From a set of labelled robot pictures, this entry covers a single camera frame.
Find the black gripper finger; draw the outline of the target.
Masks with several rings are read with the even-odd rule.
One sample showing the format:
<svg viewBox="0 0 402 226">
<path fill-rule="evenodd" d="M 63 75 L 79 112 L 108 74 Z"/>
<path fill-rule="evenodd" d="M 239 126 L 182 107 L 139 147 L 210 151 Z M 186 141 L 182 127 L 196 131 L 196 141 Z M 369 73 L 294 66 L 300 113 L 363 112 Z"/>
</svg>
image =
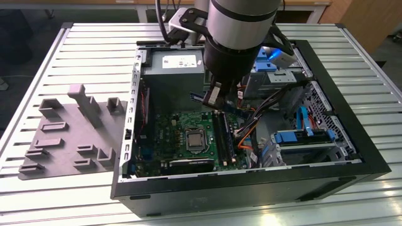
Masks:
<svg viewBox="0 0 402 226">
<path fill-rule="evenodd" d="M 222 110 L 224 105 L 224 84 L 211 77 L 210 89 L 203 98 L 203 105 L 215 110 Z"/>
<path fill-rule="evenodd" d="M 234 101 L 236 98 L 236 85 L 235 85 L 234 81 L 231 83 L 228 83 L 228 85 L 224 88 L 226 88 L 226 90 L 223 92 L 224 103 L 228 105 L 234 105 Z"/>
</svg>

